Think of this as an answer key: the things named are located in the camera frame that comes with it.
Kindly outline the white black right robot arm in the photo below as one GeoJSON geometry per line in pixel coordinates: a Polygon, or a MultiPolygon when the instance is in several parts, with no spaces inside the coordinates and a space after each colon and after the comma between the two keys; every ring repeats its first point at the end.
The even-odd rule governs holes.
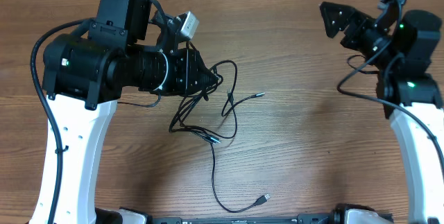
{"type": "Polygon", "coordinates": [[[441,18],[404,10],[407,0],[379,0],[374,18],[352,6],[322,2],[325,32],[362,57],[354,74],[375,74],[376,94],[400,147],[409,223],[443,222],[443,98],[427,73],[441,38],[441,18]]]}

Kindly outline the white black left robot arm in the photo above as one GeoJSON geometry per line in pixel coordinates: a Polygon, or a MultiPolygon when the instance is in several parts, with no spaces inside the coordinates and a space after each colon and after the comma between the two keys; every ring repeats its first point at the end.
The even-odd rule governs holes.
{"type": "Polygon", "coordinates": [[[158,97],[205,95],[217,77],[191,44],[192,12],[164,13],[157,0],[100,0],[97,15],[45,33],[44,75],[33,83],[48,118],[40,194],[32,223],[150,223],[128,208],[100,209],[101,151],[124,87],[158,97]]]}

